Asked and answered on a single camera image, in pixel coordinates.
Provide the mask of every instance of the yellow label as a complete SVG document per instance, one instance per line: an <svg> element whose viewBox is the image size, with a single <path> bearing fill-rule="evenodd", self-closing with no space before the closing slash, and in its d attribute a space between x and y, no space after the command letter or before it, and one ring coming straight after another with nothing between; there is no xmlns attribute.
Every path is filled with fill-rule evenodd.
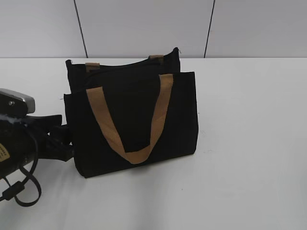
<svg viewBox="0 0 307 230"><path fill-rule="evenodd" d="M7 160L10 158L9 152L6 148L0 143L0 162Z"/></svg>

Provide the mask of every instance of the white table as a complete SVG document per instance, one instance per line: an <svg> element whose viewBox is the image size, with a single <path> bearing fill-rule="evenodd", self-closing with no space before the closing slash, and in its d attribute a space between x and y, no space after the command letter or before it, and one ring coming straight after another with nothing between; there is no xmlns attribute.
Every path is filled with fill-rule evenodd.
<svg viewBox="0 0 307 230"><path fill-rule="evenodd" d="M0 87L64 115L65 59L0 59ZM138 59L73 59L119 65ZM1 230L306 230L307 58L182 59L195 71L194 155L82 178L40 160L40 201L0 203ZM9 179L22 179L13 173ZM6 184L0 182L0 191ZM37 192L31 183L20 198Z"/></svg>

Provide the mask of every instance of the black bag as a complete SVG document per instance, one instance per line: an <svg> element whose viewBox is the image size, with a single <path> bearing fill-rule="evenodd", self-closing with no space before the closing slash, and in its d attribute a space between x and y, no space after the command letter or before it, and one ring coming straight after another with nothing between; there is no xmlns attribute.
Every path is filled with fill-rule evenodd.
<svg viewBox="0 0 307 230"><path fill-rule="evenodd" d="M194 73L164 74L163 65L94 70L83 81L86 89L64 95L81 175L87 178L194 153Z"/></svg>
<svg viewBox="0 0 307 230"><path fill-rule="evenodd" d="M85 89L85 83L96 73L115 70L137 70L140 67L155 68L160 74L180 72L179 49L176 47L165 56L151 55L148 59L123 66L104 66L99 63L72 64L71 60L66 61L68 81L71 92Z"/></svg>

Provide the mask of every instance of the silver metal part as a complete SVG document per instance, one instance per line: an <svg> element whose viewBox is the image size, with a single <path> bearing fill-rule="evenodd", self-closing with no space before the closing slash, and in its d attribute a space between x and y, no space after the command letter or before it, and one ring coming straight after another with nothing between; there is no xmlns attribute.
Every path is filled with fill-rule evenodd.
<svg viewBox="0 0 307 230"><path fill-rule="evenodd" d="M35 100L33 97L7 89L0 89L0 93L12 97L16 100L25 102L28 107L28 114L32 114L35 112ZM9 106L13 106L14 104L15 104L14 101L9 102Z"/></svg>

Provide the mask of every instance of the black machine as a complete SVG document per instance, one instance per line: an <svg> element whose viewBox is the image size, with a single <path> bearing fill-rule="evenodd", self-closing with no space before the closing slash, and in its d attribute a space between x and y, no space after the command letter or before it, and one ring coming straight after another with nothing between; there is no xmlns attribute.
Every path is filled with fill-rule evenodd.
<svg viewBox="0 0 307 230"><path fill-rule="evenodd" d="M9 186L0 201L14 197L23 207L34 205L41 195L41 187L33 176L38 159L68 161L73 157L69 129L62 126L62 115L28 116L34 111L34 98L0 89L0 180L4 179ZM24 166L32 161L31 170L27 171ZM18 169L25 179L10 185L6 176ZM36 185L39 197L25 203L16 195L24 190L29 180Z"/></svg>

